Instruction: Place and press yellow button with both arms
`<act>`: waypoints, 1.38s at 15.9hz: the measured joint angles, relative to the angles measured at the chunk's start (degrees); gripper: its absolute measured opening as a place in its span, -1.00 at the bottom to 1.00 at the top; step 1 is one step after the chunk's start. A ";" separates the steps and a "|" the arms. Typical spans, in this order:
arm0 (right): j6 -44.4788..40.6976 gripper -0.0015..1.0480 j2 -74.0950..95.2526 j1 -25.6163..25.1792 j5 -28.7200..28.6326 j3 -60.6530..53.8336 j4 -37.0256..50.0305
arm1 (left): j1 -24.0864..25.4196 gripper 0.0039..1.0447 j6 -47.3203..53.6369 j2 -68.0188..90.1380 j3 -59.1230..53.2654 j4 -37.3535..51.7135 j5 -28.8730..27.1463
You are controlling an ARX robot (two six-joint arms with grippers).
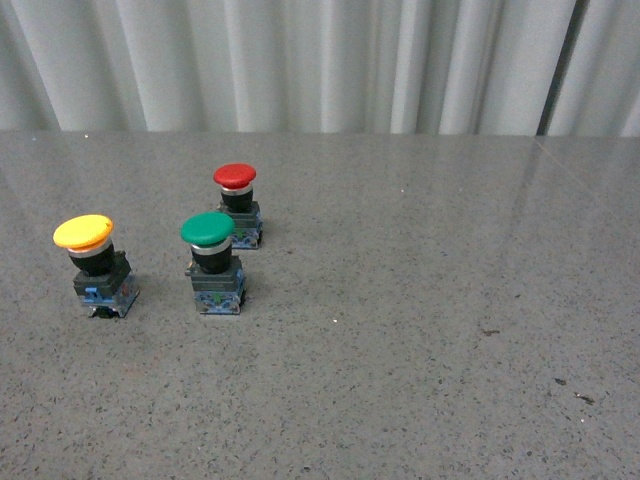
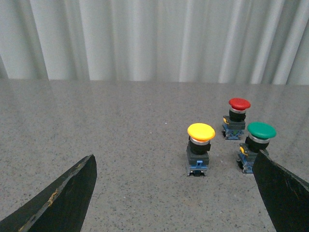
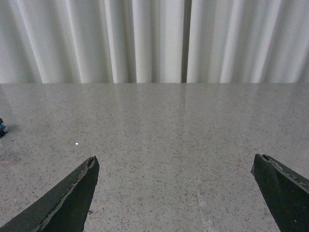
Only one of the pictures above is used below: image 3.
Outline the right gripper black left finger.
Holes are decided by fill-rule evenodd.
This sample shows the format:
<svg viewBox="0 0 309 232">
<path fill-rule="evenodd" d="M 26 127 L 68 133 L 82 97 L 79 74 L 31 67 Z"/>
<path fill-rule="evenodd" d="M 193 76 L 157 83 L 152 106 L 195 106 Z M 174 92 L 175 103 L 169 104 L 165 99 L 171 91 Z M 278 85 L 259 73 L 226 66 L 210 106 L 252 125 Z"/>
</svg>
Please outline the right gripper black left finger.
<svg viewBox="0 0 309 232">
<path fill-rule="evenodd" d="M 98 182 L 99 162 L 88 158 L 35 203 L 11 219 L 2 232 L 82 232 Z"/>
</svg>

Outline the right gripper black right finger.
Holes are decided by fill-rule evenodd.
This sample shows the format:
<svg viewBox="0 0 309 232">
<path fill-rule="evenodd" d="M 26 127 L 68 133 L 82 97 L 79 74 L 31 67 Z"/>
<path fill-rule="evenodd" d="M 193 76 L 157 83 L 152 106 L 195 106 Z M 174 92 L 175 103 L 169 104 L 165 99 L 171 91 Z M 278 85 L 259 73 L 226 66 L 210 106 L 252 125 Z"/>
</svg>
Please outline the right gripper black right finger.
<svg viewBox="0 0 309 232">
<path fill-rule="evenodd" d="M 256 154 L 251 174 L 281 232 L 309 230 L 309 180 L 276 159 Z"/>
</svg>

